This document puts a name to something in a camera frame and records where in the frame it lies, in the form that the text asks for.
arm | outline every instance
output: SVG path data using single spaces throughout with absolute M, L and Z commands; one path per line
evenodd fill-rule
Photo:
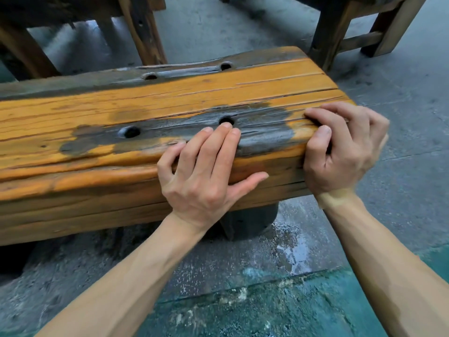
M 353 191 L 378 159 L 388 121 L 347 103 L 308 109 L 306 114 L 324 124 L 308 142 L 307 186 L 387 334 L 449 336 L 449 284 L 370 215 Z M 330 141 L 332 150 L 326 154 Z
M 240 131 L 229 123 L 205 128 L 158 162 L 162 193 L 173 212 L 135 251 L 46 324 L 36 337 L 132 336 L 182 258 L 232 205 L 259 182 L 255 173 L 229 186 Z M 179 156 L 176 172 L 172 164 Z

green floor edge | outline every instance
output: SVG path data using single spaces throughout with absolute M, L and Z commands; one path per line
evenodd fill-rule
M 449 244 L 419 253 L 449 282 Z M 0 332 L 0 337 L 35 333 Z M 137 337 L 386 337 L 350 269 L 159 303 Z

gray floor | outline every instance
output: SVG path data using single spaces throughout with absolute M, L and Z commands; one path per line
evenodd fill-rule
M 274 46 L 307 51 L 318 12 L 293 0 L 166 0 L 156 13 L 170 63 Z M 368 32 L 356 19 L 348 36 Z M 64 74 L 137 66 L 120 18 L 105 35 L 95 22 L 32 33 Z M 330 76 L 353 100 L 391 120 L 381 161 L 360 183 L 368 209 L 417 252 L 449 242 L 449 0 L 428 0 L 393 53 L 337 56 Z M 11 76 L 0 68 L 0 81 Z M 151 232 L 147 225 L 39 242 L 22 277 L 0 287 L 0 332 L 42 327 Z M 281 203 L 260 238 L 201 242 L 175 271 L 161 301 L 345 266 L 343 251 L 311 197 Z

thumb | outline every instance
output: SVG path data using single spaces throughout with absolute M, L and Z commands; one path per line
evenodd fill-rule
M 307 142 L 304 167 L 322 167 L 326 163 L 326 151 L 332 137 L 332 130 L 321 125 Z
M 240 198 L 244 197 L 247 193 L 254 190 L 255 187 L 263 180 L 268 178 L 268 174 L 266 172 L 256 172 L 250 176 L 248 176 L 245 180 L 240 181 L 232 186 L 228 186 L 228 205 L 231 207 L 235 204 Z

wooden bench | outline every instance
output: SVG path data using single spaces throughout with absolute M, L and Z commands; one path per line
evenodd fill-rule
M 329 70 L 341 52 L 362 48 L 362 53 L 370 57 L 390 53 L 426 0 L 297 1 L 321 12 L 308 55 L 323 70 Z M 377 13 L 369 33 L 344 38 L 352 19 Z
M 231 182 L 270 174 L 233 210 L 309 194 L 304 109 L 347 100 L 293 47 L 0 84 L 0 245 L 163 219 L 159 157 L 222 121 L 242 130 Z
M 95 20 L 104 29 L 123 15 L 143 65 L 166 64 L 153 16 L 161 9 L 165 0 L 0 0 L 0 59 L 17 80 L 57 76 L 27 28 Z

